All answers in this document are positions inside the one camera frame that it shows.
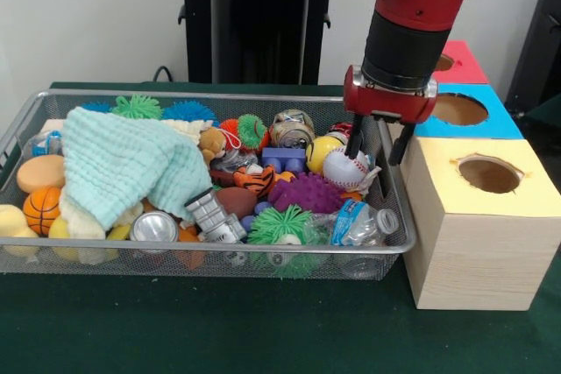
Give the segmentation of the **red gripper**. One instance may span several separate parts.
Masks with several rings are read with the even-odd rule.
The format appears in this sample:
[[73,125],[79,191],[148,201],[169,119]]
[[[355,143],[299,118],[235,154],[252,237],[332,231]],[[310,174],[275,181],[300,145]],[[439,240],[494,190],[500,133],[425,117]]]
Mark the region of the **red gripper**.
[[435,108],[438,83],[431,78],[421,90],[395,91],[367,80],[359,65],[351,65],[345,73],[343,92],[344,109],[355,114],[347,143],[347,156],[355,159],[359,152],[363,152],[368,160],[373,159],[374,116],[388,122],[404,123],[388,158],[390,166],[398,166],[415,133],[416,123],[425,122]]

